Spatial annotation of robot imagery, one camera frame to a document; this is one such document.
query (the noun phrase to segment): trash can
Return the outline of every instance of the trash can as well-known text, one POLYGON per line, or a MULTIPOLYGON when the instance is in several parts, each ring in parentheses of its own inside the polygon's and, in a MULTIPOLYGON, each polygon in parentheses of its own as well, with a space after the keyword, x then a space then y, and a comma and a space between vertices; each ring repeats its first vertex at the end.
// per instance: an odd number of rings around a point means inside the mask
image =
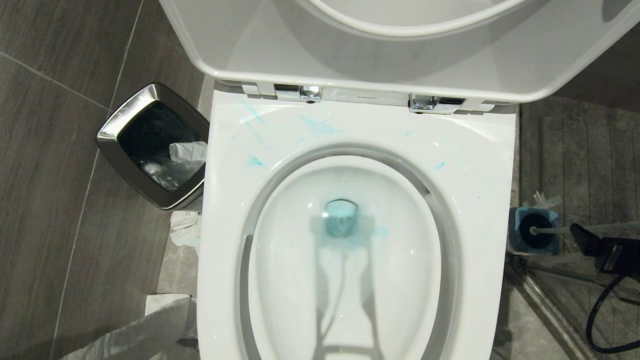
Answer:
POLYGON ((134 189, 163 210, 200 211, 209 122, 160 83, 126 100, 98 132, 98 148, 134 189))

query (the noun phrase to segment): chrome hinge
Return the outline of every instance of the chrome hinge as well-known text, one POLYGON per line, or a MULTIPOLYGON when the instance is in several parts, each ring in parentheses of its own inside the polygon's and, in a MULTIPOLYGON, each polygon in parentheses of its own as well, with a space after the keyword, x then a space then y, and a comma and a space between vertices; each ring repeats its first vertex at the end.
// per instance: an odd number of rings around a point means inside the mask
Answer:
POLYGON ((322 99, 322 87, 320 86, 276 84, 274 87, 278 100, 304 101, 312 104, 314 102, 320 102, 322 99))
POLYGON ((430 95, 409 95, 409 111, 412 113, 453 114, 460 109, 464 99, 430 95))

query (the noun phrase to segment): toilet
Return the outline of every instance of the toilet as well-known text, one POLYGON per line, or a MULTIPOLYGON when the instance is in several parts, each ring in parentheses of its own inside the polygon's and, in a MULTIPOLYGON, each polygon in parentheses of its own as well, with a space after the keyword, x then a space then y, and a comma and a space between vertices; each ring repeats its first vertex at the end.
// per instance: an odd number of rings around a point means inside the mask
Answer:
POLYGON ((517 104, 640 0, 161 0, 216 78, 202 359, 488 359, 517 104))

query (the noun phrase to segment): gray tile floor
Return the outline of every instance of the gray tile floor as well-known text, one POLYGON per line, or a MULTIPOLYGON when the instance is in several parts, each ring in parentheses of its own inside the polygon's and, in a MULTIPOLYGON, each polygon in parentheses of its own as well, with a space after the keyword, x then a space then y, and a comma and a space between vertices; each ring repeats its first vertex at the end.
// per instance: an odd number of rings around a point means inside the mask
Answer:
MULTIPOLYGON (((640 205, 640 113, 549 97, 522 106, 520 198, 535 191, 562 196, 553 208, 564 224, 610 224, 638 219, 640 205)), ((633 231, 600 236, 637 238, 633 231)), ((563 252, 577 252, 570 236, 563 252)), ((569 269, 582 271, 575 265, 569 269)), ((542 277, 551 296, 584 334, 586 318, 602 291, 542 277)), ((640 338, 640 307, 608 300, 596 320, 596 341, 621 345, 640 338)), ((640 350, 611 359, 639 359, 640 350)))
POLYGON ((109 111, 203 75, 157 0, 0 2, 0 359, 57 359, 144 312, 168 214, 98 155, 109 111))
POLYGON ((500 310, 490 360, 569 360, 529 303, 508 280, 502 284, 500 310))

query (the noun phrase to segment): blue stain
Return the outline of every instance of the blue stain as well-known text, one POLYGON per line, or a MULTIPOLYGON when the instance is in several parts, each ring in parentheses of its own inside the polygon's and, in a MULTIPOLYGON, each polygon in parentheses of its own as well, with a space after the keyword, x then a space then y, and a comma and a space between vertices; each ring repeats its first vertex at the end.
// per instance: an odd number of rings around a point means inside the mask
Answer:
POLYGON ((244 122, 245 126, 247 129, 249 129, 249 131, 251 131, 251 134, 253 135, 253 137, 258 140, 258 142, 261 145, 264 145, 264 142, 262 141, 262 137, 260 137, 260 134, 258 134, 258 132, 256 132, 256 130, 253 129, 253 126, 251 126, 251 124, 248 121, 244 122))
POLYGON ((333 126, 326 123, 326 120, 314 120, 308 117, 298 117, 300 121, 306 124, 316 136, 332 135, 335 133, 342 133, 340 129, 336 129, 333 126))
POLYGON ((353 234, 358 218, 358 206, 349 200, 330 201, 324 207, 324 230, 333 238, 348 238, 353 234))
POLYGON ((247 103, 244 104, 244 107, 249 110, 249 112, 253 115, 253 117, 255 117, 259 122, 264 124, 264 119, 260 116, 260 114, 258 114, 257 111, 255 111, 255 108, 247 103))
POLYGON ((250 156, 249 161, 247 162, 247 165, 250 167, 263 167, 264 163, 260 161, 260 159, 256 158, 255 156, 250 156))
POLYGON ((389 229, 386 226, 376 227, 371 231, 371 236, 376 236, 376 237, 389 236, 389 229))

